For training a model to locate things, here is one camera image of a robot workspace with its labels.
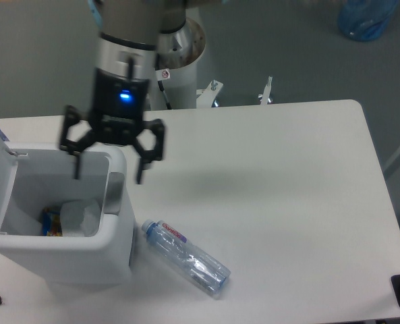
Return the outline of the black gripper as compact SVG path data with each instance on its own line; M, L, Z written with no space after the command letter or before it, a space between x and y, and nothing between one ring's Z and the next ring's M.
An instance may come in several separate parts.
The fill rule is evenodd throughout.
M137 184L142 183L144 171L153 162L163 160L164 121L143 121L149 84L148 79L126 78L97 68L89 115L72 105L65 106L58 147L74 158L75 180L81 176L82 155L95 142L132 145L138 154ZM74 131L86 117L91 128L75 136Z

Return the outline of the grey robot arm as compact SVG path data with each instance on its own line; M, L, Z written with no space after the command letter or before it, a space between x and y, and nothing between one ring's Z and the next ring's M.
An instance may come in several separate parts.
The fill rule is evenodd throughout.
M98 22L99 42L90 110L65 108L59 148L75 157L80 178L83 152L100 142L132 146L142 172L164 155L162 120L144 120L156 71L172 70L194 58L194 37L187 9L211 1L90 1Z

